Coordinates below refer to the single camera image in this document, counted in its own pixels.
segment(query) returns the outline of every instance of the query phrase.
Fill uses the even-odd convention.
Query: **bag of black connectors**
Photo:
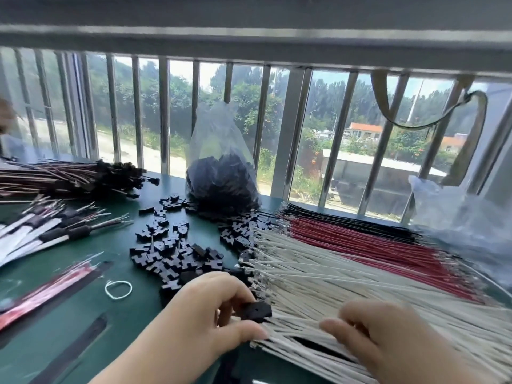
[[[237,104],[200,104],[187,154],[189,194],[204,206],[247,210],[259,206],[253,156],[234,123]]]

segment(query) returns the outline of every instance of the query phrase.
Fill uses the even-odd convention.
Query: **finger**
[[[231,320],[231,315],[233,314],[233,307],[231,306],[231,302],[224,302],[220,307],[219,320],[217,321],[217,325],[220,327],[226,326]]]
[[[339,343],[352,353],[370,372],[380,360],[381,351],[367,336],[355,327],[338,318],[324,319],[320,329],[334,336]]]
[[[238,321],[215,329],[215,347],[219,354],[233,350],[248,341],[267,339],[268,333],[253,321]]]
[[[215,309],[219,308],[222,303],[232,299],[240,303],[256,301],[249,288],[227,272],[209,279],[205,283],[204,288],[206,302]]]
[[[370,329],[377,315],[376,307],[380,304],[380,302],[371,299],[356,299],[345,303],[339,310],[338,316],[347,323],[361,323],[364,327]]]

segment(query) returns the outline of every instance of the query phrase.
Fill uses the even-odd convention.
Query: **metal railing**
[[[35,61],[39,83],[42,91],[42,100],[45,107],[45,116],[48,124],[51,148],[54,153],[59,153],[57,136],[55,132],[55,123],[52,115],[52,103],[48,91],[48,81],[45,72],[45,64],[42,52],[35,49]],[[21,85],[22,97],[26,105],[26,114],[30,129],[32,142],[35,148],[39,148],[41,140],[37,133],[34,122],[34,114],[31,106],[30,92],[27,88],[27,80],[25,67],[22,61],[22,54],[19,49],[14,49],[16,68],[18,79]],[[91,87],[91,76],[89,63],[86,53],[63,53],[56,51],[57,65],[60,77],[60,88],[63,97],[63,105],[69,134],[71,152],[73,155],[80,155],[90,159],[99,158],[98,136],[96,129],[95,113],[93,109],[93,97]],[[131,56],[131,68],[133,78],[134,92],[134,114],[135,114],[135,145],[137,154],[138,167],[144,167],[144,150],[143,150],[143,131],[142,131],[142,108],[141,108],[141,86],[140,86],[140,61],[138,55]],[[163,174],[170,173],[170,131],[172,130],[173,119],[170,118],[170,59],[165,56],[158,57],[159,67],[159,103],[160,103],[160,170]],[[192,60],[193,75],[191,80],[192,96],[191,96],[191,129],[194,130],[197,121],[196,110],[199,102],[199,73],[200,61]],[[255,140],[253,144],[253,158],[256,170],[258,170],[259,155],[262,146],[262,137],[264,130],[265,110],[267,106],[267,96],[270,86],[270,64],[261,64],[262,81],[259,96],[258,116],[255,124]],[[274,65],[279,67],[289,67],[290,75],[288,81],[288,90],[285,97],[283,118],[281,122],[281,133],[277,147],[275,158],[275,169],[273,174],[271,195],[283,199],[288,199],[292,186],[294,171],[297,165],[299,144],[301,141],[301,133],[304,125],[304,116],[306,113],[306,105],[308,102],[308,94],[310,91],[310,83],[313,74],[312,67],[302,66],[285,66]],[[234,63],[226,62],[226,77],[224,83],[223,100],[229,103],[231,100],[231,88],[233,83],[233,67]],[[120,162],[121,144],[119,136],[118,124],[118,108],[116,101],[116,75],[115,75],[115,59],[114,54],[106,54],[106,71],[107,84],[109,92],[110,115],[112,122],[113,135],[113,151],[114,160]],[[323,176],[321,193],[319,195],[318,206],[324,207],[329,196],[331,182],[333,180],[334,169],[340,151],[343,131],[347,126],[347,119],[352,104],[352,97],[355,91],[357,79],[359,77],[358,69],[339,69],[348,73],[348,80],[343,94],[341,109],[337,115],[334,136],[332,139],[332,147],[327,161],[325,174]],[[403,71],[398,74],[398,83],[393,95],[390,107],[391,120],[394,120],[398,113],[400,103],[407,87],[407,82],[411,77],[409,72]],[[6,80],[5,76],[0,76],[0,81]],[[458,77],[451,88],[450,95],[445,103],[445,109],[450,108],[459,100],[461,92],[468,90],[471,86],[473,78]],[[0,94],[2,89],[8,89],[8,86],[0,86]],[[483,154],[483,159],[477,167],[472,180],[470,181],[469,192],[479,194],[483,188],[485,180],[492,170],[498,154],[502,151],[505,139],[509,136],[512,129],[512,100],[509,102],[505,114],[497,127],[496,134],[492,138],[492,142]],[[427,178],[434,159],[439,151],[443,136],[445,135],[450,116],[443,118],[436,126],[432,141],[426,157],[421,164],[418,176],[422,179]],[[373,163],[370,169],[368,180],[365,184],[362,198],[357,209],[357,215],[366,215],[372,192],[375,188],[379,170],[384,159],[393,123],[386,121],[377,145]],[[401,222],[407,224],[414,211],[414,197],[411,193],[407,200],[406,207],[401,216]]]

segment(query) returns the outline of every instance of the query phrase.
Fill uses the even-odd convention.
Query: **green table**
[[[108,207],[113,216],[130,213],[133,225],[98,231],[73,244],[63,244],[48,251],[10,263],[0,268],[0,299],[16,298],[47,282],[69,265],[104,251],[94,262],[111,261],[112,266],[82,290],[69,297],[53,310],[22,330],[6,344],[0,345],[0,383],[25,384],[31,382],[48,364],[60,355],[93,321],[105,313],[107,328],[80,357],[54,381],[55,384],[87,383],[102,368],[116,358],[160,312],[157,278],[136,269],[129,258],[129,248],[136,243],[135,232],[151,221],[152,215],[138,216],[142,205],[157,205],[171,193],[185,194],[185,181],[180,178],[161,177],[160,186],[146,183],[138,200],[113,194],[99,202]],[[275,210],[280,199],[262,197],[263,208]],[[24,206],[2,206],[0,217]],[[212,247],[223,253],[228,250],[220,243],[217,227],[205,220],[185,214],[184,210],[167,214],[170,221],[188,219],[189,240],[202,247]],[[232,267],[233,255],[224,263]],[[112,301],[105,295],[107,280],[127,280],[133,285],[131,295],[121,301]],[[210,382],[216,367],[201,379]],[[268,383],[286,382],[302,378],[309,383],[324,382],[320,378],[262,351],[242,347],[237,375],[259,379]]]

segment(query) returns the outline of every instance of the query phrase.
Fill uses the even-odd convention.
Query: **plastic bag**
[[[253,156],[233,120],[237,107],[217,102],[197,108],[186,182],[189,194],[210,208],[259,206]]]
[[[440,187],[413,175],[409,183],[416,202],[413,229],[512,287],[512,219],[506,210],[462,187]]]

